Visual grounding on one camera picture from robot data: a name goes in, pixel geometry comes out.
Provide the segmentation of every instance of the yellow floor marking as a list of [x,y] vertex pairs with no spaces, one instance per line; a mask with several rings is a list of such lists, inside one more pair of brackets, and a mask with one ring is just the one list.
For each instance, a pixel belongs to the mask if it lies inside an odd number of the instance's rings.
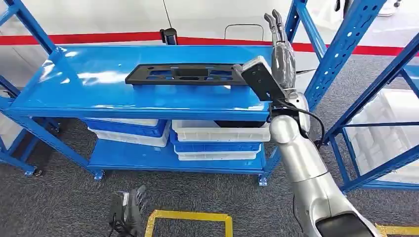
[[387,237],[387,235],[419,236],[419,227],[381,226],[376,223],[376,228],[382,237]]
[[233,219],[227,214],[188,212],[188,211],[162,211],[154,210],[148,217],[144,237],[152,237],[156,218],[183,219],[196,221],[223,221],[225,222],[225,236],[233,237]]

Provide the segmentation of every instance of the shelf foot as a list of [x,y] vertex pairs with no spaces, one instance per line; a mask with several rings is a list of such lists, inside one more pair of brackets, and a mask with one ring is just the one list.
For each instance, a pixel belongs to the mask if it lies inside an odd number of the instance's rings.
[[268,186],[268,178],[259,175],[259,186]]
[[26,176],[36,176],[39,177],[43,175],[43,170],[41,169],[35,169],[34,171],[25,171]]
[[103,178],[103,174],[104,174],[103,170],[99,170],[99,171],[97,171],[97,172],[94,174],[94,179],[95,179],[95,180],[97,180],[97,181],[102,180],[102,178]]

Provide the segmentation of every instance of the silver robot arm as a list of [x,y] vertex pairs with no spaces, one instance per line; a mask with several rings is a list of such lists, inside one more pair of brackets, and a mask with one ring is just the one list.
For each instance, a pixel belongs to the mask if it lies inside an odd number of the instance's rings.
[[269,130],[293,188],[302,231],[307,237],[378,237],[374,225],[340,191],[307,137],[310,119],[303,112],[308,112],[308,104],[304,95],[294,90],[295,59],[288,47],[291,44],[281,16],[275,10],[272,13],[274,17],[264,16],[273,34],[271,67],[258,56],[234,68],[260,101],[272,102]]
[[340,191],[316,146],[301,135],[294,118],[277,116],[269,130],[278,144],[305,236],[380,236]]

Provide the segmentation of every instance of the white plastic crate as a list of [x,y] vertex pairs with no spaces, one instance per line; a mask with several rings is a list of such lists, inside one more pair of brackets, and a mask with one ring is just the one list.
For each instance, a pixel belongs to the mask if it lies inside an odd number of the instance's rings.
[[269,124],[257,128],[220,127],[210,120],[173,120],[172,128],[182,142],[267,142]]
[[128,124],[135,124],[135,125],[142,125],[142,126],[151,126],[154,127],[157,125],[158,119],[136,119],[136,118],[88,118],[92,120],[101,120],[101,121],[109,121],[109,122],[121,122],[121,123],[128,123]]
[[147,137],[147,136],[134,135],[134,134],[128,134],[128,133],[121,133],[121,132],[94,130],[90,128],[89,130],[96,133],[98,139],[142,144],[142,145],[153,146],[153,147],[165,147],[168,142],[168,138],[170,134],[170,121],[166,123],[165,130],[161,137]]
[[[419,121],[419,99],[411,90],[382,89],[350,123]],[[361,175],[419,144],[419,126],[345,128]],[[419,184],[415,161],[379,178]]]
[[262,150],[262,145],[258,151],[254,152],[174,152],[178,154],[179,160],[234,160],[234,159],[255,159],[256,154]]
[[20,125],[0,113],[0,137],[6,149],[10,148],[22,129]]

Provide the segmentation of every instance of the red stripe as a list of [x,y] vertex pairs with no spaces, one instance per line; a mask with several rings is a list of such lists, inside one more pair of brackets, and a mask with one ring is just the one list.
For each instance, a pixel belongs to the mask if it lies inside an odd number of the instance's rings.
[[[102,43],[160,40],[160,32],[132,32],[132,33],[102,33],[102,34],[74,34],[50,35],[55,44],[72,43]],[[211,39],[178,37],[179,44],[188,45],[271,45],[268,41],[241,39]],[[0,45],[33,45],[38,44],[33,36],[0,36]],[[314,52],[310,43],[293,43],[298,52]],[[403,48],[387,46],[357,46],[353,54],[396,56]]]

